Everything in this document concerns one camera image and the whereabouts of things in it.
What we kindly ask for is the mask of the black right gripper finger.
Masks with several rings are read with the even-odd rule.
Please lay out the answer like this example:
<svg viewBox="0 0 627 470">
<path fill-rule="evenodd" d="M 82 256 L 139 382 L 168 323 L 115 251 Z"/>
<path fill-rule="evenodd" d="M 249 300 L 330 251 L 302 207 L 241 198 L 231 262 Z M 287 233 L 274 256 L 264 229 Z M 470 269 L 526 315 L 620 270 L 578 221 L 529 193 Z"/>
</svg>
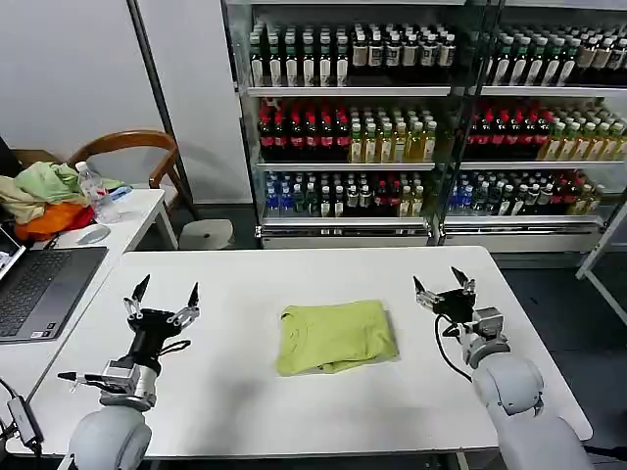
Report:
<svg viewBox="0 0 627 470">
<path fill-rule="evenodd" d="M 415 290 L 416 301 L 424 308 L 433 308 L 442 301 L 442 298 L 429 290 L 427 290 L 416 276 L 413 276 L 413 284 Z"/>
<path fill-rule="evenodd" d="M 466 295 L 473 295 L 475 293 L 475 280 L 469 278 L 462 270 L 452 266 L 451 271 L 457 279 L 462 291 Z"/>
</svg>

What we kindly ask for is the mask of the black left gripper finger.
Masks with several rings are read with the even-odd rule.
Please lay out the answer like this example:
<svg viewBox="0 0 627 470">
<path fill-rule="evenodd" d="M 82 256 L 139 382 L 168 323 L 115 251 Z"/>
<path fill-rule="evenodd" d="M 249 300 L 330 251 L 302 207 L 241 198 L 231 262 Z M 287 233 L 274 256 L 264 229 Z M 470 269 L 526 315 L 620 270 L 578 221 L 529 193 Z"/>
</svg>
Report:
<svg viewBox="0 0 627 470">
<path fill-rule="evenodd" d="M 187 306 L 167 318 L 167 324 L 174 327 L 186 328 L 200 316 L 199 283 L 196 282 L 190 294 Z"/>
<path fill-rule="evenodd" d="M 128 318 L 141 318 L 143 316 L 141 313 L 141 301 L 144 297 L 149 281 L 150 275 L 147 274 L 143 280 L 134 287 L 131 296 L 123 298 L 123 304 Z"/>
</svg>

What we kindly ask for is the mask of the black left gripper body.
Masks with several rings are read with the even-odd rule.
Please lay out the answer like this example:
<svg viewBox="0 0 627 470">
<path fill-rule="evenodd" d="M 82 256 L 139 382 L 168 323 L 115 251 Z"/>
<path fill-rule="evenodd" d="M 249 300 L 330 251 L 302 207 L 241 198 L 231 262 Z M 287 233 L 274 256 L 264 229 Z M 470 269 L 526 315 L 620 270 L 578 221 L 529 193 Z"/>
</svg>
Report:
<svg viewBox="0 0 627 470">
<path fill-rule="evenodd" d="M 134 339 L 127 356 L 137 365 L 160 367 L 159 356 L 164 342 L 178 336 L 182 331 L 181 322 L 171 311 L 141 308 L 138 314 L 127 319 L 134 333 Z"/>
</svg>

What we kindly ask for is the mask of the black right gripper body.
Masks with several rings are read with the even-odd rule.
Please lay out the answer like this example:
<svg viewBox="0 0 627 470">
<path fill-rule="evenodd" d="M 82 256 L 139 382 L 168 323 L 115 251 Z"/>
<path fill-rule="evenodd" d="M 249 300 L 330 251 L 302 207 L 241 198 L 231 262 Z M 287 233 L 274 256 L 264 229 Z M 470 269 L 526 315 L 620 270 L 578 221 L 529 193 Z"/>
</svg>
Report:
<svg viewBox="0 0 627 470">
<path fill-rule="evenodd" d="M 433 306 L 436 315 L 448 317 L 453 323 L 467 323 L 473 318 L 476 294 L 463 289 L 454 289 L 437 295 Z"/>
</svg>

